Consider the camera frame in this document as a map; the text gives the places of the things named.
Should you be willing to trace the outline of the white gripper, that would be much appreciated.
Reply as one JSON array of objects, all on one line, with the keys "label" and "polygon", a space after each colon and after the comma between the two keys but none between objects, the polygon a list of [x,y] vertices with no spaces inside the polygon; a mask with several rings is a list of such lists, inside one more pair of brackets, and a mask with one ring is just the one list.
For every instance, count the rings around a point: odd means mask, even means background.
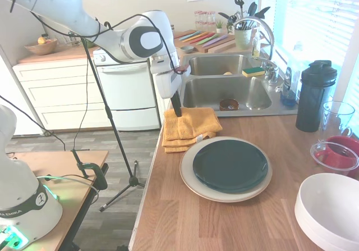
[{"label": "white gripper", "polygon": [[171,99],[177,117],[182,116],[180,94],[176,92],[182,84],[181,74],[175,72],[179,66],[178,54],[150,58],[150,71],[154,76],[158,92],[162,99]]}]

